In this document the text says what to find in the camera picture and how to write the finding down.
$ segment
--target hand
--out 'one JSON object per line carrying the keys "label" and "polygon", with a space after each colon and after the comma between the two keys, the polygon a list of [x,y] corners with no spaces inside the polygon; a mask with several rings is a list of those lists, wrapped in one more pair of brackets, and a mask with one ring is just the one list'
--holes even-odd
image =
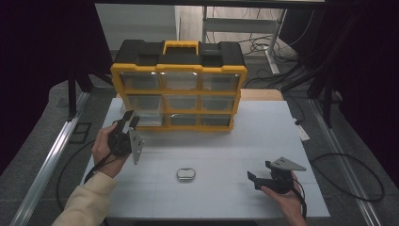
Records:
{"label": "hand", "polygon": [[[96,137],[96,141],[94,142],[93,147],[91,148],[91,152],[93,153],[94,164],[99,163],[104,157],[106,157],[109,153],[108,147],[108,135],[117,127],[117,123],[115,122],[111,126],[101,129]],[[99,171],[108,175],[111,178],[114,178],[120,170],[122,169],[126,159],[129,157],[127,154],[124,157],[116,157],[115,155],[111,155],[105,162],[105,165],[99,168]]]}
{"label": "hand", "polygon": [[[297,180],[296,175],[293,172],[292,174],[293,178]],[[297,182],[294,182],[294,187],[299,193],[301,192]],[[266,186],[261,186],[261,191],[279,204],[282,214],[287,218],[291,226],[307,225],[301,214],[301,203],[293,191],[279,194]]]}

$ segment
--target beige sleeve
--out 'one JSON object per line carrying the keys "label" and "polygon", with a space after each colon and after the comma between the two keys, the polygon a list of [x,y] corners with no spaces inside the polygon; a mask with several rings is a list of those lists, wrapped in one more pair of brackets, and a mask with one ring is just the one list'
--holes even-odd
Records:
{"label": "beige sleeve", "polygon": [[53,225],[100,225],[108,213],[109,195],[117,182],[97,172],[71,194]]}

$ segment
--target gray floor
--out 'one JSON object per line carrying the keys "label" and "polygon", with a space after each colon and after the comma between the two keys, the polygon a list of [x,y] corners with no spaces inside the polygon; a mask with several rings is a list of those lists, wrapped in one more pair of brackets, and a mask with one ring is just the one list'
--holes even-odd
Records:
{"label": "gray floor", "polygon": [[[262,9],[261,15],[265,17],[276,18],[279,12],[276,9]],[[253,8],[251,10],[246,8],[235,8],[229,10],[225,8],[217,8],[210,10],[209,13],[219,14],[220,16],[231,15],[232,17],[251,16],[256,17],[258,10]],[[198,40],[200,38],[200,8],[182,8],[182,40]],[[212,34],[209,33],[208,37],[213,42],[220,40],[246,40],[249,34]],[[248,43],[243,43],[243,52],[249,51]],[[284,48],[281,53],[284,56],[293,56],[295,53],[289,48]],[[267,61],[262,53],[254,53],[246,58],[248,67],[248,79],[256,77],[270,76]],[[293,62],[279,63],[281,71],[287,72],[294,66]],[[88,139],[95,138],[96,131],[102,125],[102,119],[106,114],[107,106],[109,105],[110,98],[115,96],[113,89],[106,89],[107,84],[95,77],[92,77],[94,83],[102,87],[95,89],[95,93],[90,95],[88,100],[90,103],[97,103],[90,105],[91,109],[87,109],[80,122],[91,122],[92,127],[88,135]],[[258,79],[254,80],[247,85],[250,89],[263,89],[267,87],[274,80]],[[278,89],[289,81],[277,83],[273,89]],[[328,145],[327,138],[324,135],[321,126],[319,125],[316,116],[311,110],[310,101],[306,97],[306,90],[308,84],[303,84],[295,89],[284,93],[284,99],[287,101],[293,117],[302,120],[301,125],[310,136],[310,140],[304,142],[304,148],[309,159],[313,159],[322,153],[331,153],[331,147]],[[0,225],[9,225],[14,218],[18,207],[20,206],[24,196],[35,179],[36,174],[49,153],[57,135],[60,132],[65,120],[68,117],[68,99],[67,99],[67,85],[66,83],[59,84],[52,88],[49,94],[49,104],[43,112],[40,121],[37,123],[35,129],[32,131],[25,144],[11,162],[9,167],[0,178]],[[376,202],[373,207],[381,220],[381,225],[397,225],[399,223],[399,191],[397,187],[390,180],[387,173],[382,169],[379,163],[374,158],[373,154],[362,142],[355,131],[344,119],[344,116],[339,110],[339,101],[337,98],[331,109],[331,122],[333,125],[333,132],[337,139],[340,141],[341,147],[346,153],[349,153],[356,158],[366,163],[383,182],[386,189],[386,198],[382,202]],[[80,148],[81,145],[70,144],[62,155],[59,166],[63,166],[67,159]],[[89,148],[86,148],[79,154],[79,161],[73,161],[72,165],[68,167],[61,183],[61,200],[65,202],[72,192],[74,187],[79,184],[80,178],[83,176],[83,169],[89,157]],[[353,163],[354,172],[357,174],[360,183],[367,190],[370,197],[376,197],[380,193],[377,183],[370,173],[364,168]],[[340,185],[346,185],[343,178],[342,171],[337,168],[336,159],[330,158],[322,160],[317,163],[325,174],[331,177],[335,182]],[[32,215],[28,225],[49,225],[59,214],[59,210],[55,199],[56,180],[60,173],[61,167],[55,169],[53,177],[40,199],[38,207]],[[363,214],[359,210],[358,202],[343,194],[338,189],[333,187],[326,181],[319,173],[315,172],[315,176],[321,187],[323,197],[326,201],[327,208],[331,214],[331,218],[310,218],[308,223],[310,225],[367,225],[364,220]],[[110,219],[111,225],[134,225],[133,221]],[[257,221],[259,225],[286,225],[283,219],[271,219],[268,221]]]}

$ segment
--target floor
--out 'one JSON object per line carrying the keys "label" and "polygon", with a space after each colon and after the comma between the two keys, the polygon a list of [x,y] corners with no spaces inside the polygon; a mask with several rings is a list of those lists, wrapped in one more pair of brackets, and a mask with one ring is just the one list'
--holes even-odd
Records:
{"label": "floor", "polygon": [[[220,17],[246,17],[256,18],[258,15],[257,8],[209,8],[209,16]],[[262,9],[259,13],[259,18],[274,18],[279,14],[278,9]],[[199,40],[201,27],[201,8],[184,7],[181,8],[182,27],[181,40]],[[221,40],[249,40],[249,38],[259,38],[262,34],[222,34],[222,33],[208,33],[209,42],[219,42]],[[267,38],[257,40],[259,43],[268,42]],[[290,83],[304,74],[306,70],[299,68],[289,77],[284,80],[278,78],[268,78],[271,76],[267,65],[267,60],[264,54],[259,50],[259,46],[252,44],[251,41],[242,42],[243,53],[250,53],[246,55],[246,63],[248,67],[248,79],[245,83],[248,89],[279,89],[284,84]],[[288,72],[294,67],[295,63],[291,60],[295,58],[295,52],[286,47],[283,42],[280,43],[280,50],[275,49],[282,58],[278,62],[282,73]],[[90,113],[83,115],[80,122],[91,122],[92,128],[88,134],[87,140],[95,138],[95,132],[101,126],[101,119],[104,118],[107,105],[109,105],[110,98],[115,95],[115,92],[106,83],[92,76],[94,84],[102,89],[96,89],[99,93],[91,96],[90,102],[99,102],[96,98],[102,98],[101,104],[96,109],[90,109]],[[294,118],[301,121],[301,126],[308,133],[310,140],[303,143],[305,151],[309,159],[314,159],[322,153],[332,153],[332,147],[326,132],[314,114],[312,102],[306,96],[306,90],[309,84],[302,84],[294,89],[284,92],[284,99],[287,101],[291,113]],[[49,104],[47,105],[40,121],[37,123],[35,129],[32,131],[29,138],[26,140],[24,146],[21,148],[17,156],[9,165],[8,169],[2,174],[0,178],[0,225],[9,225],[14,218],[16,211],[22,203],[26,192],[34,181],[40,167],[45,160],[49,150],[51,149],[59,131],[68,118],[68,92],[66,83],[61,83],[52,88],[49,94]],[[331,123],[333,129],[331,130],[335,138],[339,141],[340,149],[345,153],[351,154],[364,162],[370,167],[375,174],[382,181],[386,197],[381,202],[375,202],[373,206],[379,223],[367,223],[363,214],[359,210],[359,202],[356,199],[349,197],[342,193],[336,187],[332,186],[327,180],[318,172],[315,176],[321,187],[323,196],[325,198],[327,208],[330,211],[330,218],[312,218],[308,219],[309,225],[397,225],[399,222],[399,191],[398,188],[391,181],[387,173],[382,169],[379,163],[375,160],[373,154],[362,142],[355,131],[344,119],[344,116],[339,110],[339,98],[334,97],[334,102],[331,109]],[[80,145],[69,145],[60,159],[59,165],[62,166],[74,151]],[[89,158],[89,150],[82,153],[81,159],[83,161],[74,162],[73,166],[66,171],[64,175],[62,187],[60,190],[61,200],[65,202],[68,194],[74,189],[74,185],[79,184],[82,174],[82,169],[85,167],[85,159]],[[327,174],[334,182],[347,185],[344,179],[344,171],[342,169],[332,168],[337,166],[337,159],[325,159],[317,163],[317,166]],[[353,171],[356,173],[359,183],[362,185],[370,198],[376,198],[380,194],[380,188],[375,179],[372,179],[370,172],[364,169],[355,162],[351,162]],[[34,211],[32,218],[28,225],[49,225],[59,214],[55,199],[56,180],[61,171],[61,167],[57,167],[54,175],[45,188],[40,199],[38,207]],[[110,219],[110,225],[139,225],[139,222]],[[258,225],[286,225],[283,219],[271,219],[268,221],[256,221]]]}

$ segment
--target white tabletop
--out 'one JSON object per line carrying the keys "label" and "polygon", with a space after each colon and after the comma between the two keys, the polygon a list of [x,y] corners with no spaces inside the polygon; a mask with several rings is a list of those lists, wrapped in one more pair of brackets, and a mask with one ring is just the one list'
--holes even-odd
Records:
{"label": "white tabletop", "polygon": [[[115,98],[104,126],[119,120]],[[305,167],[297,171],[306,192],[308,217],[329,217],[286,102],[242,101],[231,132],[144,132],[138,165],[129,158],[116,177],[108,216],[147,219],[282,218],[277,204],[255,190],[247,170],[271,178],[264,161],[284,156]],[[93,167],[90,159],[86,173]],[[196,178],[179,182],[176,172],[192,168]]]}

